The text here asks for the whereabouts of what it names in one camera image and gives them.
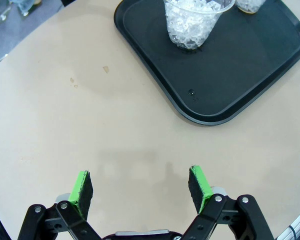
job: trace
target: floor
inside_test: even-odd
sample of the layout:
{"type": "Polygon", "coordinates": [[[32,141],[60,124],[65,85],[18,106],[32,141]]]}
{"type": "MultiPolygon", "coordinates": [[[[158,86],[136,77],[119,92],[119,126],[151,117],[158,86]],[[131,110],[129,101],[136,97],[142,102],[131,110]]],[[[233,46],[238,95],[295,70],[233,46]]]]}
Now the floor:
{"type": "Polygon", "coordinates": [[[0,17],[0,59],[62,8],[61,0],[42,0],[36,9],[24,17],[16,4],[0,0],[0,16],[7,11],[5,20],[0,17]]]}

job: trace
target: ice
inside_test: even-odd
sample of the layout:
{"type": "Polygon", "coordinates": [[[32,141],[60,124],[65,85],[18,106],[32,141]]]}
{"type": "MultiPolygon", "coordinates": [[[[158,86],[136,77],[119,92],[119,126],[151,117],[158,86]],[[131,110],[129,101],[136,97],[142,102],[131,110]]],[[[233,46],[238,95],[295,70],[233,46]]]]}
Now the ice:
{"type": "Polygon", "coordinates": [[[266,0],[236,0],[236,5],[248,13],[256,13],[266,0]]]}
{"type": "Polygon", "coordinates": [[[170,39],[186,49],[200,47],[214,28],[222,6],[216,1],[165,0],[165,14],[170,39]]]}

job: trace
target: screw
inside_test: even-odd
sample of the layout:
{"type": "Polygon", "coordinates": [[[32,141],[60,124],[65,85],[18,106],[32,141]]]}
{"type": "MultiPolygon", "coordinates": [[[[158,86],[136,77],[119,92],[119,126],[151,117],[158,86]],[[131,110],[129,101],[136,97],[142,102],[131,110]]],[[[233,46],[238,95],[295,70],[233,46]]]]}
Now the screw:
{"type": "Polygon", "coordinates": [[[66,209],[68,207],[68,204],[66,202],[62,203],[61,204],[61,208],[62,209],[66,209]]]}
{"type": "Polygon", "coordinates": [[[243,197],[242,202],[246,204],[247,202],[249,202],[249,199],[247,197],[243,197]]]}
{"type": "Polygon", "coordinates": [[[37,207],[34,209],[34,211],[35,211],[36,213],[40,213],[41,207],[40,207],[40,206],[37,206],[37,207]]]}
{"type": "Polygon", "coordinates": [[[221,202],[221,201],[222,201],[222,197],[216,196],[216,197],[214,198],[214,200],[216,200],[217,202],[221,202]]]}

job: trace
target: tray rim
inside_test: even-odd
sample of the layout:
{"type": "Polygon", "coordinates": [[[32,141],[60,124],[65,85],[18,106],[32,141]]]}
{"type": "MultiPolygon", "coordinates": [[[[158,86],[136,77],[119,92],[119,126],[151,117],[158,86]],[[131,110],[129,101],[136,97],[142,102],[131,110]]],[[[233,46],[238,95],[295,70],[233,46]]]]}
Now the tray rim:
{"type": "MultiPolygon", "coordinates": [[[[168,91],[167,87],[164,85],[164,83],[159,79],[158,75],[155,73],[155,70],[160,73],[160,70],[156,68],[154,65],[150,66],[149,61],[147,61],[147,54],[142,51],[136,41],[134,40],[134,37],[130,35],[129,31],[125,27],[125,15],[126,12],[134,6],[135,4],[138,4],[144,0],[122,0],[117,8],[115,9],[114,12],[114,24],[118,31],[123,35],[125,40],[129,43],[129,45],[132,47],[134,52],[138,55],[144,66],[147,68],[147,70],[150,72],[156,83],[160,86],[161,90],[164,92],[164,94],[167,96],[169,101],[172,103],[174,108],[185,118],[188,120],[201,124],[201,125],[208,125],[208,126],[214,126],[214,125],[220,125],[223,123],[226,123],[233,119],[235,116],[237,116],[239,113],[241,113],[246,107],[248,107],[250,104],[252,104],[258,97],[260,97],[266,90],[268,90],[274,83],[276,83],[293,65],[295,65],[299,60],[300,60],[300,47],[295,50],[294,54],[288,58],[281,66],[279,66],[276,70],[271,72],[267,77],[264,79],[261,79],[258,83],[256,83],[254,86],[252,86],[249,90],[247,90],[245,93],[243,93],[240,97],[238,97],[235,101],[233,101],[232,104],[229,104],[226,106],[224,109],[221,111],[210,114],[210,115],[203,115],[200,113],[197,113],[193,110],[191,110],[182,100],[181,97],[179,97],[178,94],[176,94],[176,91],[174,90],[173,86],[168,82],[165,81],[166,85],[171,89],[172,93],[174,93],[174,97],[177,99],[179,104],[182,105],[182,107],[179,106],[178,102],[176,99],[171,95],[171,93],[168,91]],[[256,90],[258,86],[262,85],[265,83],[266,80],[272,79],[269,83],[266,84],[261,90],[256,90]],[[253,92],[257,92],[256,94],[253,94],[254,96],[252,98],[248,97],[250,94],[253,92]],[[249,98],[245,104],[241,104],[239,108],[237,108],[232,114],[222,117],[222,115],[226,115],[227,111],[229,109],[233,108],[238,102],[243,101],[245,98],[249,98]],[[194,116],[198,118],[220,118],[219,120],[216,121],[207,121],[207,120],[201,120],[197,119],[194,116],[189,115],[187,112],[191,112],[194,116]]],[[[300,21],[299,19],[293,14],[293,12],[282,2],[282,0],[268,0],[272,1],[271,4],[277,4],[278,8],[281,10],[281,12],[291,21],[291,23],[294,25],[297,33],[299,34],[300,37],[300,21]]]]}

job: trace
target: round table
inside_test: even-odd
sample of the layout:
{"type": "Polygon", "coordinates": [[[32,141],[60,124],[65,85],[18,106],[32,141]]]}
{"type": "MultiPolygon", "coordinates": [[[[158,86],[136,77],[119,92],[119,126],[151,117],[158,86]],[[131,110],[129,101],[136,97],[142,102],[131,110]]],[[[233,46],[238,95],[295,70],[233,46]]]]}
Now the round table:
{"type": "MultiPolygon", "coordinates": [[[[52,206],[82,170],[100,236],[183,233],[196,216],[191,165],[233,199],[253,195],[278,236],[300,214],[300,61],[231,121],[198,125],[117,31],[119,2],[75,1],[0,63],[0,219],[11,238],[30,205],[52,206]]],[[[285,3],[300,20],[300,1],[285,3]]],[[[211,239],[232,237],[222,226],[211,239]]]]}

